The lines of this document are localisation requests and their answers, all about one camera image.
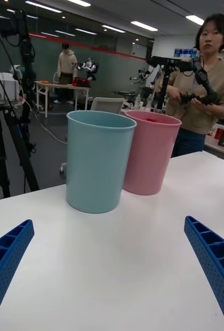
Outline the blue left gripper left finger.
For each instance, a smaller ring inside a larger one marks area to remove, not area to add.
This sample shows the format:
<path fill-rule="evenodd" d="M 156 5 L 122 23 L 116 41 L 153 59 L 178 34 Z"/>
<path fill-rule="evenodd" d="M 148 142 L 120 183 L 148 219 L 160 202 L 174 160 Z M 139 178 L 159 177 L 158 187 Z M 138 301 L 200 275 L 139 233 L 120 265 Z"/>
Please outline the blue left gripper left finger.
<path fill-rule="evenodd" d="M 28 219 L 0 238 L 0 305 L 34 234 Z"/>

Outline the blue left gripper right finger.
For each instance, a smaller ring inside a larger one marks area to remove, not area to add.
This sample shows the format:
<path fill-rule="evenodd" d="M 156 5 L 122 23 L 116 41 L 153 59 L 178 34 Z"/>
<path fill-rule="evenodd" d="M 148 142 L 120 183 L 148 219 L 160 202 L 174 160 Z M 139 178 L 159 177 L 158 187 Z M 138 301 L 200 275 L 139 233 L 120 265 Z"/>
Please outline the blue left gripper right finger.
<path fill-rule="evenodd" d="M 224 316 L 224 239 L 191 216 L 184 232 Z"/>

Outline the person's right hand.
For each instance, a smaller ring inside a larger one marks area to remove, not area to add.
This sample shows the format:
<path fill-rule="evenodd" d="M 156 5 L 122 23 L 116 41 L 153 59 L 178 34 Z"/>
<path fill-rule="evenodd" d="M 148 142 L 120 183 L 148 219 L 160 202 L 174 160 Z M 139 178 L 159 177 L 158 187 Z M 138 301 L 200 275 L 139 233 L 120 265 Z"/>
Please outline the person's right hand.
<path fill-rule="evenodd" d="M 167 94 L 173 100 L 181 103 L 181 95 L 180 95 L 180 92 L 179 92 L 178 88 L 173 87 L 171 85 L 168 85 L 167 86 Z"/>

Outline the person's left hand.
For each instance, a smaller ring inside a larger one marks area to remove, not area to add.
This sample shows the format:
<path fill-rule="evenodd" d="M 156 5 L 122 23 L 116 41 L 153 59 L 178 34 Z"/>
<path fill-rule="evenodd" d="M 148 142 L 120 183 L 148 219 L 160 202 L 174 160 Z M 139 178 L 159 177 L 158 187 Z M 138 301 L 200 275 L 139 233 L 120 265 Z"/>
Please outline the person's left hand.
<path fill-rule="evenodd" d="M 207 111 L 212 113 L 215 110 L 213 104 L 205 105 L 196 98 L 191 100 L 191 104 L 199 111 L 203 111 L 203 112 Z"/>

